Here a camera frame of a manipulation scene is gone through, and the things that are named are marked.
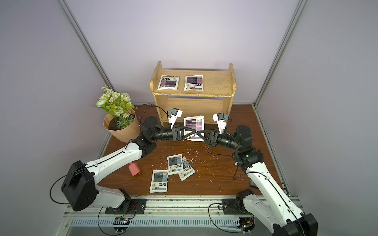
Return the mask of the pink small scoop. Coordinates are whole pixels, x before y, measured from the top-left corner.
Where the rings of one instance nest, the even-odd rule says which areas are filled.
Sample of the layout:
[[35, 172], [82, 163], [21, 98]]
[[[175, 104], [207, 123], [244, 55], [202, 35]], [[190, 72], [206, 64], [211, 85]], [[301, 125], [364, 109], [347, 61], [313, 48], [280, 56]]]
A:
[[129, 169], [132, 176], [136, 176], [137, 174], [140, 173], [139, 166], [134, 162], [129, 163], [128, 169]]

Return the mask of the wooden two-tier shelf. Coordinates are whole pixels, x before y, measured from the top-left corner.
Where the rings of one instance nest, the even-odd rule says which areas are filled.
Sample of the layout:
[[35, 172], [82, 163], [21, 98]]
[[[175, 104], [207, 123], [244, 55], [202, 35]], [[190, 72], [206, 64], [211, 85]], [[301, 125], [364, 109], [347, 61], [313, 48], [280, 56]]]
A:
[[[159, 90], [158, 85], [163, 75], [178, 76], [178, 88]], [[203, 75], [204, 91], [185, 91], [185, 77]], [[168, 119], [165, 111], [177, 108], [183, 111], [178, 122], [183, 118], [204, 116], [206, 124], [215, 124], [213, 115], [224, 113], [230, 115], [232, 104], [237, 90], [237, 82], [233, 64], [230, 63], [228, 70], [194, 70], [194, 69], [164, 69], [158, 62], [150, 80], [150, 89], [158, 106], [157, 112], [161, 123], [167, 124]]]

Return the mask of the beige paper plant pot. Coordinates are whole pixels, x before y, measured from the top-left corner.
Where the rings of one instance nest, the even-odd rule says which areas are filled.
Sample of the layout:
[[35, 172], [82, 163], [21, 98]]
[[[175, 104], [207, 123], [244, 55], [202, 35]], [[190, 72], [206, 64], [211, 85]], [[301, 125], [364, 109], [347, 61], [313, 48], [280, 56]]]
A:
[[112, 115], [106, 115], [103, 120], [103, 126], [104, 128], [112, 134], [115, 138], [120, 140], [123, 143], [127, 143], [129, 140], [136, 139], [140, 134], [140, 126], [139, 121], [136, 117], [135, 110], [132, 109], [131, 114], [134, 115], [133, 122], [124, 129], [119, 130], [111, 130], [110, 124], [113, 122], [113, 116]]

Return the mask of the purple coffee bag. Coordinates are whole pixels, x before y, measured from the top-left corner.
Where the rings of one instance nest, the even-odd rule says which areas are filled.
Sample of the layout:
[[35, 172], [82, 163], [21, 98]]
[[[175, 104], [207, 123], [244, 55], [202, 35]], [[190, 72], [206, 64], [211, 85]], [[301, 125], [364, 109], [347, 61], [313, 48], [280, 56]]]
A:
[[[184, 125], [196, 131], [204, 130], [204, 116], [186, 117], [184, 118]], [[192, 137], [189, 141], [203, 142], [198, 136]]]
[[204, 91], [203, 78], [203, 75], [186, 76], [184, 91]]
[[179, 84], [179, 76], [162, 75], [157, 90], [172, 89], [177, 90]]

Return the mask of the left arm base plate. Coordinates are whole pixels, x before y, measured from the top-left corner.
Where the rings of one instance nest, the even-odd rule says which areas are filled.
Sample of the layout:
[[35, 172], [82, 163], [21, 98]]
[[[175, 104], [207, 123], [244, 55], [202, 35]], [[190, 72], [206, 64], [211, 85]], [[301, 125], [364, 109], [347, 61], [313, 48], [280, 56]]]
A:
[[144, 214], [147, 199], [126, 199], [118, 208], [107, 207], [105, 214]]

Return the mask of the blue coffee bag two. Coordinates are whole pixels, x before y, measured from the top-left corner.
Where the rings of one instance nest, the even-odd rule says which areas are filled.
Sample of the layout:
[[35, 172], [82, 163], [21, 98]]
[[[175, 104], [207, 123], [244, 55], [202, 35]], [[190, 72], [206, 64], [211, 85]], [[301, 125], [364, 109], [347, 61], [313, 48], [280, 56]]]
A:
[[183, 164], [183, 171], [181, 171], [178, 175], [180, 180], [183, 182], [193, 174], [195, 174], [194, 168], [191, 166], [189, 161], [186, 159], [186, 157], [182, 158], [182, 164]]

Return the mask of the blue coffee bag one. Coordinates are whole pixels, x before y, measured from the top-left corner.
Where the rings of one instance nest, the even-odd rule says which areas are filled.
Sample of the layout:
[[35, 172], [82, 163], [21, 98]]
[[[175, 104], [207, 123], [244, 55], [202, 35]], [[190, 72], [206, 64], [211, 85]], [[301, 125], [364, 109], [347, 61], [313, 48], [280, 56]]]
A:
[[176, 154], [167, 157], [169, 176], [178, 174], [184, 170], [182, 158], [182, 154]]

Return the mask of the blue coffee bag three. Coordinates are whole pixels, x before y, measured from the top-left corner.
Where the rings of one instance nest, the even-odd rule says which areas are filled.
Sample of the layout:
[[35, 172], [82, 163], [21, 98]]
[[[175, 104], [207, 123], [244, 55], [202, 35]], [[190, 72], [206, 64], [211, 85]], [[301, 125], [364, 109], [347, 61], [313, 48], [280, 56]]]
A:
[[150, 193], [165, 193], [168, 191], [168, 170], [154, 170], [150, 185]]

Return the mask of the green artificial flower plant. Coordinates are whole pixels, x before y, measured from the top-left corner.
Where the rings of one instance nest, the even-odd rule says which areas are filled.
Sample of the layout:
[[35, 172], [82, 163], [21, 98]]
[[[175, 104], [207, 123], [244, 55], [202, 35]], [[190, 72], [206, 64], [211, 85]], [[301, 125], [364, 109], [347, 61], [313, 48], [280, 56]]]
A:
[[113, 117], [117, 129], [124, 129], [135, 120], [133, 113], [136, 108], [132, 104], [131, 97], [126, 92], [112, 90], [109, 86], [101, 88], [102, 96], [96, 101], [95, 106], [103, 109], [108, 115]]

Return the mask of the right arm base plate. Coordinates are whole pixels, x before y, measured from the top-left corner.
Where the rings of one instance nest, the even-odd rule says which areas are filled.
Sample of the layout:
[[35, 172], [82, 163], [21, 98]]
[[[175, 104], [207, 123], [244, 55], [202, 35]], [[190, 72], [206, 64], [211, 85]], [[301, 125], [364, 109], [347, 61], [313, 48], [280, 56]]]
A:
[[223, 214], [226, 215], [251, 215], [251, 213], [245, 209], [243, 202], [240, 199], [222, 199], [221, 206]]

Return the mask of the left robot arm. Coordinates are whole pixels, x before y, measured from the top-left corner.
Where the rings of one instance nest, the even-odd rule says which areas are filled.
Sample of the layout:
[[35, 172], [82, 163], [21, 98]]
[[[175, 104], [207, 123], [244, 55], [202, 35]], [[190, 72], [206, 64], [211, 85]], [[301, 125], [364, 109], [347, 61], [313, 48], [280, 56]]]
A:
[[163, 127], [153, 116], [148, 117], [140, 128], [139, 136], [125, 147], [97, 160], [77, 161], [71, 165], [61, 191], [74, 211], [89, 206], [106, 206], [126, 213], [131, 208], [130, 196], [121, 188], [101, 187], [98, 183], [125, 165], [149, 155], [156, 148], [157, 140], [176, 142], [196, 133], [195, 129], [185, 126]]

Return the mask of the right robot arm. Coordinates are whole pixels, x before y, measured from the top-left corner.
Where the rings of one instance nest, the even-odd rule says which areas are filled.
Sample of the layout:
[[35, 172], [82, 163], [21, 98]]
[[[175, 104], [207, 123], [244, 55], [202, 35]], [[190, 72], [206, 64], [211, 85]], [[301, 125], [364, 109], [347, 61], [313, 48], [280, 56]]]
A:
[[250, 190], [237, 194], [237, 203], [251, 213], [274, 236], [316, 236], [318, 222], [305, 214], [279, 187], [264, 163], [263, 153], [253, 147], [251, 129], [245, 125], [236, 128], [233, 135], [215, 130], [197, 132], [208, 145], [223, 146], [234, 150], [232, 158], [245, 176], [252, 180], [266, 202], [263, 203]]

